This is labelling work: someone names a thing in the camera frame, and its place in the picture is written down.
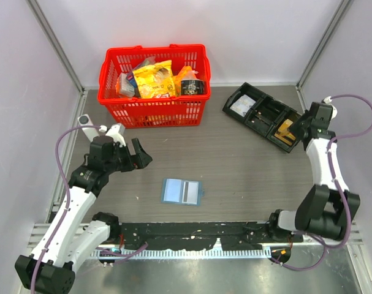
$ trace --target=black plastic bin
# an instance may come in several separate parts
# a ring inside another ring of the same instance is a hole
[[[251,98],[255,103],[247,113],[243,113],[243,116],[233,111],[231,106],[244,95]],[[222,110],[288,153],[300,141],[296,138],[292,145],[288,145],[276,138],[275,133],[286,119],[295,122],[301,117],[301,114],[248,83],[244,83],[228,98]]]

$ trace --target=white wall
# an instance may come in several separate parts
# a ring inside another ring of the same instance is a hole
[[[111,47],[207,46],[213,83],[300,78],[340,0],[39,0],[83,86]]]
[[[353,93],[372,101],[372,0],[356,0],[304,87],[308,106],[335,94]],[[367,106],[348,99],[335,102],[338,117],[332,129],[338,134],[363,130],[370,125]],[[356,221],[372,254],[372,133],[338,143],[338,159],[361,206]]]
[[[55,141],[77,99],[27,3],[0,1],[0,293],[17,284],[14,263],[47,215]]]

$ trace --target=gray floor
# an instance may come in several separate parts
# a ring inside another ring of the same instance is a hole
[[[321,250],[320,246],[298,247],[290,264],[311,265]],[[82,266],[70,294],[361,293],[345,249],[330,251],[316,269],[301,273],[269,260],[247,259],[131,260],[96,269],[94,265],[90,261]]]
[[[302,110],[295,87],[260,89]],[[223,113],[235,90],[212,88],[200,126],[126,130],[126,140],[138,137],[153,162],[144,170],[113,174],[84,221],[98,211],[123,222],[259,221],[278,208],[296,209],[312,186],[302,144],[287,154]],[[110,126],[115,121],[96,96],[96,91],[89,92],[85,113],[93,123]],[[82,163],[88,148],[80,132],[70,170]],[[162,204],[164,178],[202,181],[201,206]]]

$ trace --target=wooden tabletop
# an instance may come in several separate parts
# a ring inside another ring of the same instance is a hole
[[[197,127],[127,129],[153,158],[144,170],[114,173],[84,218],[113,213],[123,222],[262,221],[276,209],[297,209],[312,186],[309,160],[301,143],[287,154],[222,112],[237,87],[212,88]],[[293,86],[258,87],[302,111]],[[90,91],[85,106],[93,123],[115,123]],[[79,132],[70,169],[83,162],[89,141]],[[200,206],[161,203],[164,178],[201,181]]]

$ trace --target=red basket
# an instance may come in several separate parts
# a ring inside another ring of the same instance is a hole
[[[146,57],[156,62],[172,60],[176,75],[183,66],[198,71],[197,78],[205,82],[205,93],[197,96],[138,99],[119,96],[115,85],[121,72],[130,72]],[[114,119],[128,128],[198,126],[206,101],[210,98],[210,65],[203,45],[170,45],[161,48],[108,49],[100,72],[98,101],[107,107]]]

